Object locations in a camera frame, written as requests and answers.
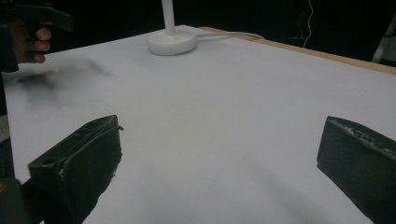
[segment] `hand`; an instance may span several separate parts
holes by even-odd
[[[18,63],[43,63],[46,61],[44,52],[50,49],[51,32],[41,27],[30,37],[23,21],[13,21],[7,24],[14,41],[14,55]]]

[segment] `white tabletop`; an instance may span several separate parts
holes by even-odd
[[[396,76],[236,38],[155,56],[146,38],[4,74],[21,182],[71,132],[117,115],[122,160],[85,223],[372,223],[317,168],[318,147],[328,116],[396,139]]]

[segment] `black object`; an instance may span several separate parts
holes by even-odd
[[[18,71],[15,59],[14,42],[6,24],[22,20],[31,36],[41,22],[50,22],[51,26],[73,32],[72,16],[55,9],[50,2],[36,0],[0,0],[0,68],[3,72]]]
[[[359,123],[328,117],[318,168],[374,223],[396,223],[396,142]]]
[[[2,210],[2,220],[27,217],[28,221],[18,223],[82,223],[120,163],[119,130],[115,115],[88,122],[32,161],[31,179],[22,186],[15,178],[0,179],[0,204],[19,209]]]

